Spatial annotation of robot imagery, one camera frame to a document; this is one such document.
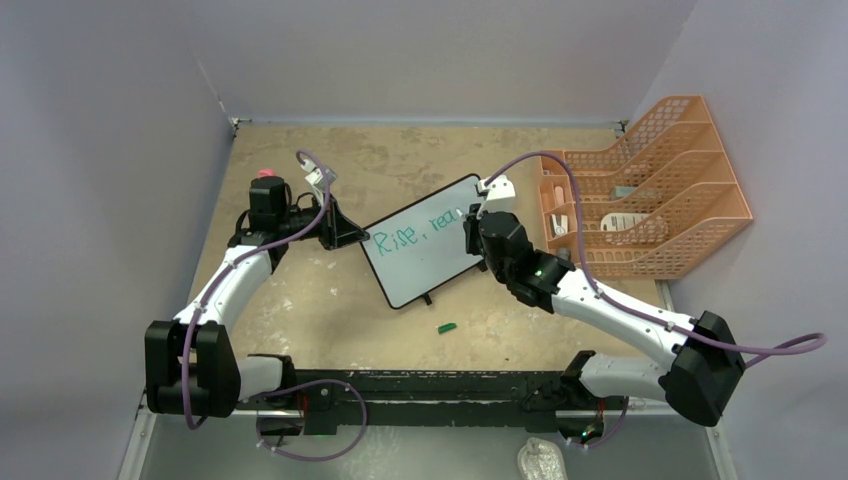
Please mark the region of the small whiteboard black frame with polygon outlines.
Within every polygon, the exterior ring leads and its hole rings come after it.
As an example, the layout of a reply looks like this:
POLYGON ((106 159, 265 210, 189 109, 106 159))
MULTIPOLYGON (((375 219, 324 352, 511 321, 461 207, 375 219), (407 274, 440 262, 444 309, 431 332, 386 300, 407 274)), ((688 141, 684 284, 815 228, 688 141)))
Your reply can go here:
POLYGON ((479 266, 466 252, 462 215, 479 197, 480 177, 469 174, 377 220, 361 243, 381 291, 400 309, 479 266))

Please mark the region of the green marker cap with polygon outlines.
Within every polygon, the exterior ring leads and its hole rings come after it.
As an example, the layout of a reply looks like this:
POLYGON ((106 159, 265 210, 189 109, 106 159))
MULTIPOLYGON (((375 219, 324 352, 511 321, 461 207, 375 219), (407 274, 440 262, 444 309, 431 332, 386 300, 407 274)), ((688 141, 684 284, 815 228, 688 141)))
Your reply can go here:
POLYGON ((438 334, 439 334, 439 335, 442 335, 442 334, 445 334, 445 333, 447 333, 447 332, 449 332, 449 331, 452 331, 452 330, 454 330, 454 329, 456 329, 456 328, 457 328, 457 324, 456 324, 456 323, 453 323, 453 322, 451 322, 451 323, 446 323, 446 324, 440 325, 440 326, 437 328, 437 332, 438 332, 438 334))

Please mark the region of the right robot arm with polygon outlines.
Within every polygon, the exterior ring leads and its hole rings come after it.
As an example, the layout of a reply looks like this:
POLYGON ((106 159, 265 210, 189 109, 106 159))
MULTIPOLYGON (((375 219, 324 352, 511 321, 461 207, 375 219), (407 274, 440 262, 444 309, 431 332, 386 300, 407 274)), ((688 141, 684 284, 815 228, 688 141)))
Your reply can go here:
POLYGON ((536 249, 510 212, 470 206, 466 250, 482 256, 495 279, 521 303, 584 322, 642 352, 614 357, 582 352, 561 381, 564 399, 584 407, 596 398, 663 401, 683 418, 712 427, 721 419, 746 367, 726 320, 665 310, 601 283, 571 262, 536 249))

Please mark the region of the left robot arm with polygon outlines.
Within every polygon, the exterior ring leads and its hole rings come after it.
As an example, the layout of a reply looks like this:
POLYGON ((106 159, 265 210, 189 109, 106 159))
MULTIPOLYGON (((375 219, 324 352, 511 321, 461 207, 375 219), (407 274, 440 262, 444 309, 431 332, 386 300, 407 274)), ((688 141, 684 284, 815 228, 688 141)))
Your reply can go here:
POLYGON ((249 207, 238 218, 224 259, 195 299, 169 321, 145 332, 145 393, 151 411, 184 415, 192 428, 208 417, 226 418, 239 402, 260 396, 284 409, 297 399, 289 357, 252 354, 237 359, 230 332, 259 287, 296 240, 315 239, 332 251, 368 240, 333 196, 314 189, 298 205, 281 177, 252 180, 249 207))

